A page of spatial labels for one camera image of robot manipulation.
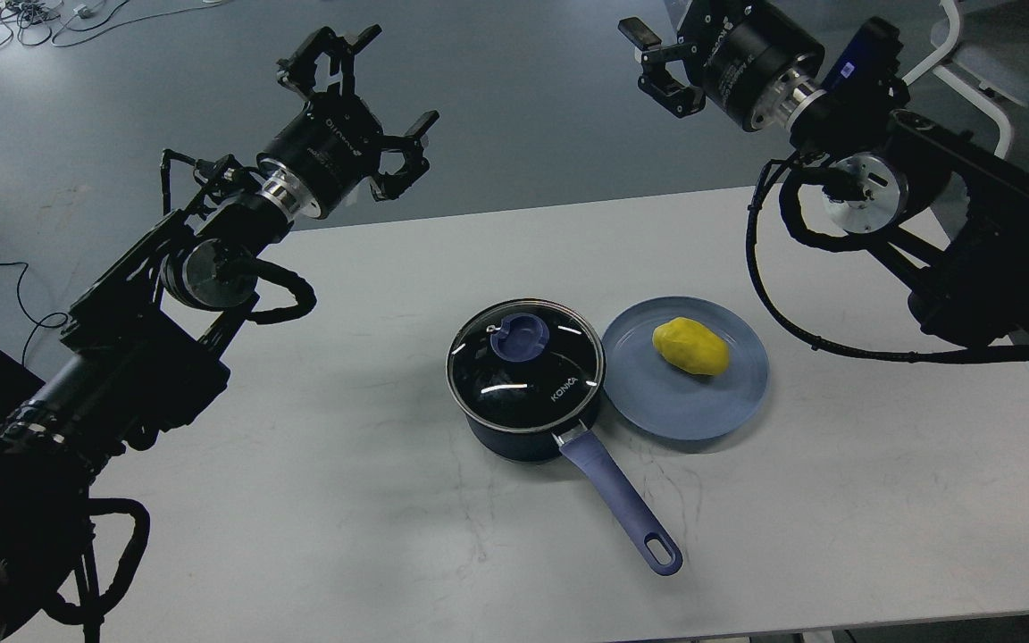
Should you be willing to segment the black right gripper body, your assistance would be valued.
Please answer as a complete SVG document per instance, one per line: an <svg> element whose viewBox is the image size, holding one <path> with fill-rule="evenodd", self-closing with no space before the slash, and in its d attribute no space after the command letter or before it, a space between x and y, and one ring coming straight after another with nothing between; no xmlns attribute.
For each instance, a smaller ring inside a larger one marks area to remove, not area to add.
<svg viewBox="0 0 1029 643"><path fill-rule="evenodd" d="M814 77L825 55L769 1L690 1L677 34L697 48L685 62L691 86L748 133L779 121L787 87Z"/></svg>

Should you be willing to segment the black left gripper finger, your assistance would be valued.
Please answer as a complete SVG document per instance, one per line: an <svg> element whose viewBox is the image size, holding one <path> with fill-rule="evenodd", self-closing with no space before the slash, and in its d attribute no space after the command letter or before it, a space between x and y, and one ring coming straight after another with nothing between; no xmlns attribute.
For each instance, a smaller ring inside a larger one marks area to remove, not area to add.
<svg viewBox="0 0 1029 643"><path fill-rule="evenodd" d="M426 111L403 135L377 134L372 146L380 154L399 154L403 163L393 172L376 171L369 175L375 201L396 200L405 194L431 164L425 157L426 134L439 121L439 111Z"/></svg>
<svg viewBox="0 0 1029 643"><path fill-rule="evenodd" d="M277 82L293 91L307 105L320 106L328 102L346 102L364 106L366 103L356 93L354 64L356 57L382 33L382 26L372 24L351 38L339 34L330 26L322 26L311 33L290 57L277 61ZM325 56L328 77L338 77L326 90L315 90L319 58Z"/></svg>

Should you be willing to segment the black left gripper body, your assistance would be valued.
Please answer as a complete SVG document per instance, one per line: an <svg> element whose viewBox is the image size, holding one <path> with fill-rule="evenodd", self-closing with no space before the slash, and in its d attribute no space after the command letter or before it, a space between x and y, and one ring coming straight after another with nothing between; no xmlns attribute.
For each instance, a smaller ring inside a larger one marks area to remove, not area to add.
<svg viewBox="0 0 1029 643"><path fill-rule="evenodd" d="M382 126L363 99L314 95L256 162L267 198L287 220L323 220L379 167Z"/></svg>

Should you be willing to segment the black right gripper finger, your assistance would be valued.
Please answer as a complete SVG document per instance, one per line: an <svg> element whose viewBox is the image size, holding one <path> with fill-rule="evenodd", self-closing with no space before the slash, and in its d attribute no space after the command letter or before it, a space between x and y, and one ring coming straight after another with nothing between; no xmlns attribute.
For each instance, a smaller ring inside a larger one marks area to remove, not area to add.
<svg viewBox="0 0 1029 643"><path fill-rule="evenodd" d="M698 53L698 42L663 44L661 37L640 17L620 17L618 32L640 53L640 90L677 118L703 109L706 102L703 90L682 84L668 69L670 63L693 60Z"/></svg>

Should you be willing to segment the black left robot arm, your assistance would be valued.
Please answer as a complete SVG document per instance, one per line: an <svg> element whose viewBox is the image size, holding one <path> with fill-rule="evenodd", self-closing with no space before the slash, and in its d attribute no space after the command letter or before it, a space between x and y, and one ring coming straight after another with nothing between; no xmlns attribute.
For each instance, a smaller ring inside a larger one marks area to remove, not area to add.
<svg viewBox="0 0 1029 643"><path fill-rule="evenodd" d="M60 334L70 361L0 410L0 640L40 612L101 638L151 517L91 485L126 449L154 446L211 405L242 327L314 309L309 282L262 258L298 217L325 219L364 180L374 199L399 198L429 170L425 136L439 114L388 135L356 93L356 57L381 31L322 26L278 61L279 84L304 105L254 164L164 150L159 222L70 306ZM0 363L0 390L22 373Z"/></svg>

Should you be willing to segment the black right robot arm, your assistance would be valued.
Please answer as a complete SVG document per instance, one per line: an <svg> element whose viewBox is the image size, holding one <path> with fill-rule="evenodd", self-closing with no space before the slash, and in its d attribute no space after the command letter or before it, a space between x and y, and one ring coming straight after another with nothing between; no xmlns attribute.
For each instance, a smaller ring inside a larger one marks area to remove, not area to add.
<svg viewBox="0 0 1029 643"><path fill-rule="evenodd" d="M951 80L969 56L1029 78L1029 1L965 13L944 1L932 50L899 69L897 26L868 17L836 61L769 1L669 1L673 40L640 17L618 29L640 53L640 90L675 117L717 106L748 133L787 130L792 154L765 164L749 205L746 260L759 300L817 351L894 363L1029 362L1029 172L1006 142L978 146L909 109L931 73ZM820 251L870 254L909 289L919 329L942 353L841 345L790 321L767 294L756 257L771 188L785 230Z"/></svg>

